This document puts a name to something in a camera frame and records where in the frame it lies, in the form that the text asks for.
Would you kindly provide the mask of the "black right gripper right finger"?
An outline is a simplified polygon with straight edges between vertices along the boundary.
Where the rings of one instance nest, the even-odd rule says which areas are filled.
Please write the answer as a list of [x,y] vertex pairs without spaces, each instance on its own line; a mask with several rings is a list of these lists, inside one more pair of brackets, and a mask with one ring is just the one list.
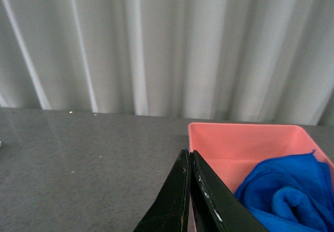
[[190,153],[196,231],[267,231],[234,196],[198,151]]

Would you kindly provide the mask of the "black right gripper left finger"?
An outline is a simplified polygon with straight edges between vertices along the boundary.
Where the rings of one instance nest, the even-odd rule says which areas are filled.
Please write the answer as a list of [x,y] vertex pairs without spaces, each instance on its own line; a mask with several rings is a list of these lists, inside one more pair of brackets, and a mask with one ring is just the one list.
[[155,201],[134,231],[188,230],[191,173],[190,154],[182,149]]

